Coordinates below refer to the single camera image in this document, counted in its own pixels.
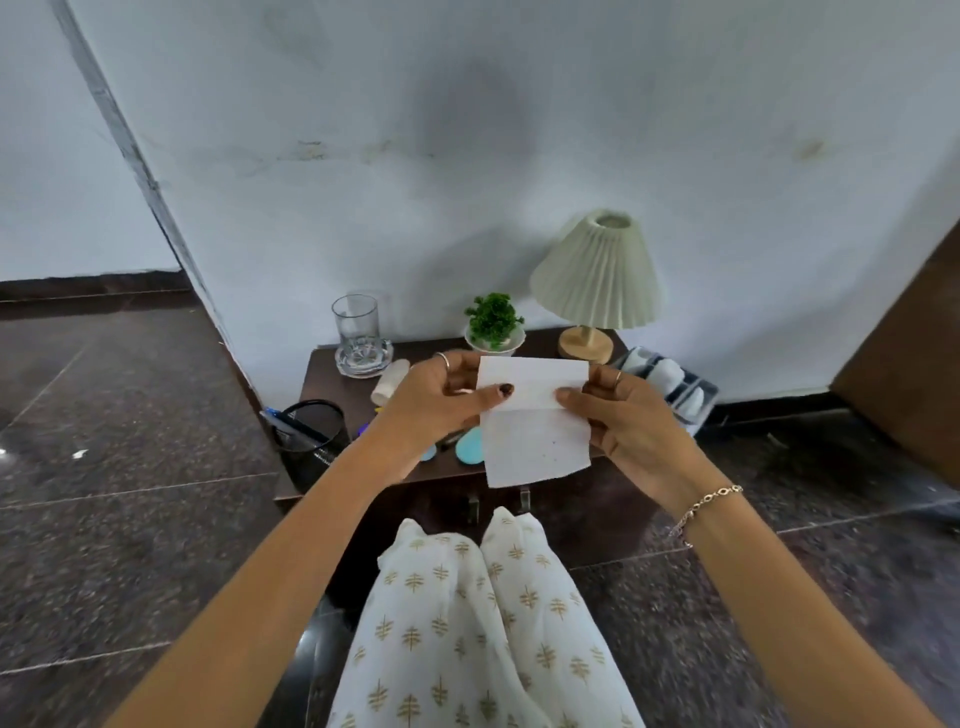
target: floor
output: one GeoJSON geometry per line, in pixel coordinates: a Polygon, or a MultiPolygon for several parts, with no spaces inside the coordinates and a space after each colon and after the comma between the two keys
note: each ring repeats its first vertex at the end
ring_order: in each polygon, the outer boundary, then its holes
{"type": "MultiPolygon", "coordinates": [[[[0,352],[0,724],[96,726],[279,522],[279,465],[188,292],[0,303],[0,352]]],[[[960,495],[846,410],[699,439],[960,726],[960,495]]],[[[647,725],[786,725],[670,525],[571,569],[647,725]]],[[[324,725],[357,617],[321,602],[263,728],[324,725]]]]}

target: wooden table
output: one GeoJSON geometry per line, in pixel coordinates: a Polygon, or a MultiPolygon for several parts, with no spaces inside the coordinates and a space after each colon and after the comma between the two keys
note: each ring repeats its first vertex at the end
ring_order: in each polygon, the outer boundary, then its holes
{"type": "MultiPolygon", "coordinates": [[[[517,356],[557,357],[562,328],[527,331],[517,356]]],[[[613,357],[626,351],[614,331],[613,357]]],[[[395,345],[394,359],[415,364],[435,352],[465,347],[463,339],[437,339],[395,345]]],[[[334,347],[313,351],[300,394],[302,400],[337,402],[351,433],[372,420],[370,393],[376,379],[342,376],[333,360],[334,347]]],[[[514,513],[529,509],[540,519],[551,547],[568,567],[612,561],[636,552],[643,529],[656,505],[602,456],[590,468],[566,477],[530,486],[490,489],[483,465],[464,465],[454,449],[438,452],[420,463],[401,483],[384,491],[373,502],[350,541],[334,573],[327,595],[341,608],[359,608],[377,575],[376,557],[393,542],[404,518],[416,520],[427,533],[455,531],[477,543],[493,510],[505,506],[514,513]]],[[[288,478],[281,478],[277,504],[289,510],[300,499],[288,478]]]]}

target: white cloth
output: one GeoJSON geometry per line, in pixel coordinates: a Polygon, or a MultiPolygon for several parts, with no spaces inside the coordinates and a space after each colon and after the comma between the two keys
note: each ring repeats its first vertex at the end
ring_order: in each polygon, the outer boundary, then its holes
{"type": "Polygon", "coordinates": [[[642,728],[530,514],[497,508],[480,547],[406,519],[378,564],[330,728],[642,728]]]}

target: tissue paper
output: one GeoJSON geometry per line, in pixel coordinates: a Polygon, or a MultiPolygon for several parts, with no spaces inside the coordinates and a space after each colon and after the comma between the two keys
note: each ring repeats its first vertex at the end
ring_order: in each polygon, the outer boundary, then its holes
{"type": "Polygon", "coordinates": [[[480,415],[487,483],[524,485],[575,473],[590,464],[590,425],[557,403],[558,387],[580,389],[589,364],[573,359],[484,356],[477,387],[510,383],[514,393],[480,415]]]}

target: black mesh pen holder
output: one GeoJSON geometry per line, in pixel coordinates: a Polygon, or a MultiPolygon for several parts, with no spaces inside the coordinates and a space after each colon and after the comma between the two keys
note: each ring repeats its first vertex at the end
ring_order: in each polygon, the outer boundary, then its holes
{"type": "Polygon", "coordinates": [[[299,401],[283,410],[283,414],[309,427],[319,443],[307,443],[304,438],[271,425],[280,461],[297,490],[305,494],[350,444],[347,419],[340,406],[329,400],[299,401]]]}

